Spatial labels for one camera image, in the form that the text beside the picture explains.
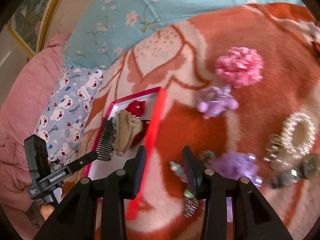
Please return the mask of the person's left hand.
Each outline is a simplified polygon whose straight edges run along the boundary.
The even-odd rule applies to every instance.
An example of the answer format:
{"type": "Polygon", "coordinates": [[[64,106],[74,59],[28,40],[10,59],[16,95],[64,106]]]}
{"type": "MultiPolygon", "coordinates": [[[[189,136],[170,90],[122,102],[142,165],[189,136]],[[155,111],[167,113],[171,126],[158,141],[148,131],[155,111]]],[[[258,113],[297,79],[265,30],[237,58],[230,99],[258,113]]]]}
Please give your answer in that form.
{"type": "Polygon", "coordinates": [[[49,204],[43,204],[41,206],[40,213],[41,213],[42,217],[44,218],[44,220],[48,219],[48,217],[52,214],[54,209],[55,209],[55,207],[53,207],[52,205],[49,205],[49,204]]]}

